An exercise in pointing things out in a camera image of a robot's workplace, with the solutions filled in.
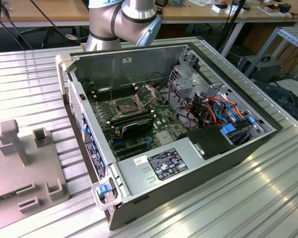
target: open computer chassis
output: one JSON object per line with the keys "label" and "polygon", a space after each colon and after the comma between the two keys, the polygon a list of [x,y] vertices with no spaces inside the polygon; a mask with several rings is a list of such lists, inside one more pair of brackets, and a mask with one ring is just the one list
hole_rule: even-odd
{"label": "open computer chassis", "polygon": [[56,63],[110,230],[240,164],[282,129],[192,43],[60,55]]}

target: power supply label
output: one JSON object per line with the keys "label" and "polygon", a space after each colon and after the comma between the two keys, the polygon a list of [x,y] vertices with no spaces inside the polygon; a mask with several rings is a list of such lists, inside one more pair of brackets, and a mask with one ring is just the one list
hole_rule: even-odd
{"label": "power supply label", "polygon": [[148,161],[161,181],[188,169],[175,148],[149,157]]}

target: desk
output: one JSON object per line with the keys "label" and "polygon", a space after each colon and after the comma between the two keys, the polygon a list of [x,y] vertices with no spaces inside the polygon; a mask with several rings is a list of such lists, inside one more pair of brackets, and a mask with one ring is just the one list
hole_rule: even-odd
{"label": "desk", "polygon": [[[57,26],[89,25],[89,12],[81,0],[34,0],[34,2]],[[9,14],[17,27],[51,26],[29,0],[10,0],[5,6],[13,8]],[[1,20],[7,27],[12,27],[5,17]]]}
{"label": "desk", "polygon": [[[57,26],[89,25],[88,10],[81,0],[35,0],[35,2]],[[29,0],[11,0],[11,3],[6,6],[14,9],[10,12],[10,16],[17,27],[51,26]],[[298,26],[298,15],[293,19],[290,16],[270,17],[258,10],[257,6],[251,4],[250,11],[245,11],[238,16],[237,25],[222,51],[222,56],[226,57],[245,23],[295,22],[295,26]],[[225,23],[226,19],[227,14],[218,14],[211,10],[209,5],[200,7],[186,0],[185,7],[166,6],[163,10],[162,22],[164,24]]]}
{"label": "desk", "polygon": [[[284,130],[240,165],[109,231],[90,192],[91,181],[64,109],[55,67],[56,55],[81,48],[0,53],[0,113],[18,121],[20,136],[40,127],[52,132],[71,195],[66,202],[0,229],[0,238],[298,235],[298,122],[205,41],[164,39],[153,45],[184,42],[194,43]],[[207,67],[200,70],[211,73]]]}
{"label": "desk", "polygon": [[[228,39],[221,55],[226,57],[231,49],[234,41],[239,35],[243,25],[249,22],[295,22],[294,26],[298,26],[298,15],[293,18],[290,15],[271,17],[257,7],[259,5],[249,4],[251,9],[240,14],[230,38]],[[226,22],[227,14],[216,13],[211,10],[210,5],[204,7],[197,6],[191,2],[186,1],[184,7],[166,6],[163,9],[163,23],[224,23]]]}

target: metal shelf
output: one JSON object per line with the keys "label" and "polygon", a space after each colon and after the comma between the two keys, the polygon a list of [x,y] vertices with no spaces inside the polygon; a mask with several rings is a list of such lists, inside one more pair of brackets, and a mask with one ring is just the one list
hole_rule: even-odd
{"label": "metal shelf", "polygon": [[[2,237],[294,237],[298,235],[298,122],[207,42],[192,42],[284,130],[239,166],[115,231],[90,192],[91,181],[62,102],[55,56],[79,47],[0,53],[0,119],[16,118],[20,136],[52,132],[70,199],[0,229]],[[123,48],[132,47],[122,43]],[[212,75],[207,67],[200,71]]]}
{"label": "metal shelf", "polygon": [[245,75],[249,77],[251,75],[251,72],[254,70],[254,68],[257,66],[265,52],[269,49],[270,45],[275,41],[275,39],[281,36],[289,43],[295,45],[298,47],[298,27],[277,27],[272,35],[269,37],[263,48],[260,50],[260,52],[257,55],[257,58],[253,61],[253,63],[250,65],[248,70],[245,72]]}

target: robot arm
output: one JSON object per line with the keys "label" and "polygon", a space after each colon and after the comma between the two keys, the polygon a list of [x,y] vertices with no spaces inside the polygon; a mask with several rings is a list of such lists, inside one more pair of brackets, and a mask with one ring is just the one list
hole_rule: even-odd
{"label": "robot arm", "polygon": [[161,26],[152,0],[90,0],[86,51],[120,48],[120,39],[150,45]]}

